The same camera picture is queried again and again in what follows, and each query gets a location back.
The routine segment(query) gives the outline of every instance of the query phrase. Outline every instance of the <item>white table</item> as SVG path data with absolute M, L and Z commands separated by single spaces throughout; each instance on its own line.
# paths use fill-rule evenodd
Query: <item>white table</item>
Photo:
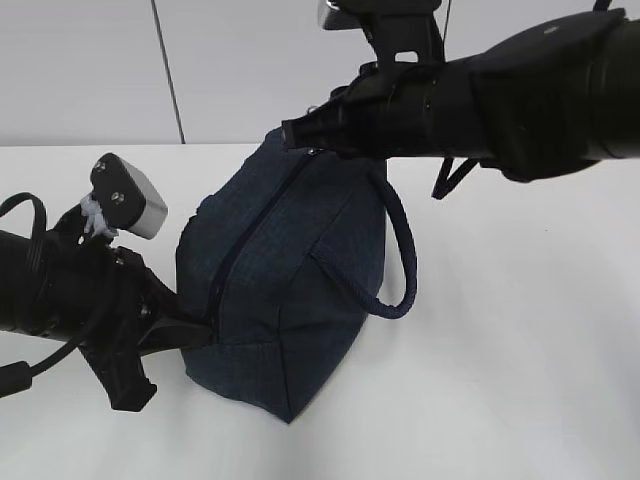
M 39 195 L 52 225 L 114 151 L 171 210 L 157 239 L 119 242 L 173 288 L 182 227 L 253 149 L 5 148 L 0 197 Z M 0 400 L 0 478 L 640 478 L 640 163 L 530 186 L 478 171 L 443 203 L 429 197 L 437 170 L 390 166 L 419 248 L 415 309 L 371 318 L 293 425 L 198 387 L 177 352 L 145 359 L 159 392 L 142 413 L 112 412 L 75 353 Z M 0 228 L 27 235 L 31 215 L 20 207 Z M 401 288 L 390 240 L 383 298 Z M 57 346 L 2 333 L 0 364 Z

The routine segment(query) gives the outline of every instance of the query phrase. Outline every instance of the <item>black plastic part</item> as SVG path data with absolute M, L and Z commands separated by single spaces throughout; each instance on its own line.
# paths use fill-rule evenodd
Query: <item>black plastic part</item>
M 640 23 L 612 10 L 545 25 L 529 31 L 549 31 L 544 44 L 531 33 L 516 36 L 473 60 L 475 96 L 495 152 L 481 165 L 530 182 L 640 156 Z
M 584 12 L 525 30 L 478 56 L 474 72 L 483 75 L 539 75 L 590 58 L 594 47 L 625 19 L 625 10 Z
M 0 398 L 29 390 L 32 384 L 31 367 L 27 362 L 0 367 Z
M 606 157 L 640 157 L 640 21 L 618 28 L 585 70 L 593 139 Z
M 0 230 L 0 330 L 17 329 L 15 305 L 28 250 L 27 238 Z
M 442 0 L 334 0 L 352 15 L 427 15 L 442 5 Z
M 98 164 L 103 167 L 94 168 L 91 172 L 93 195 L 109 226 L 128 230 L 142 217 L 147 200 L 120 157 L 108 153 Z
M 447 195 L 453 192 L 460 182 L 464 180 L 467 175 L 478 165 L 478 160 L 469 159 L 466 160 L 460 167 L 453 172 L 453 175 L 449 176 L 451 169 L 453 168 L 453 158 L 445 158 L 438 174 L 438 179 L 433 187 L 433 193 L 431 196 L 436 200 L 443 200 Z
M 593 6 L 594 12 L 606 12 L 609 10 L 611 3 L 613 0 L 596 0 L 595 5 Z

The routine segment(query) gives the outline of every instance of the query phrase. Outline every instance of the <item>navy blue bag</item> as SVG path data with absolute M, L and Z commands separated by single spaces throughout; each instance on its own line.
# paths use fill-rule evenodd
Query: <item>navy blue bag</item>
M 376 298 L 386 214 L 406 275 L 398 306 Z M 181 308 L 215 330 L 211 346 L 183 351 L 187 374 L 285 422 L 327 381 L 367 314 L 400 318 L 417 291 L 413 237 L 386 163 L 285 151 L 280 130 L 202 202 L 176 261 Z

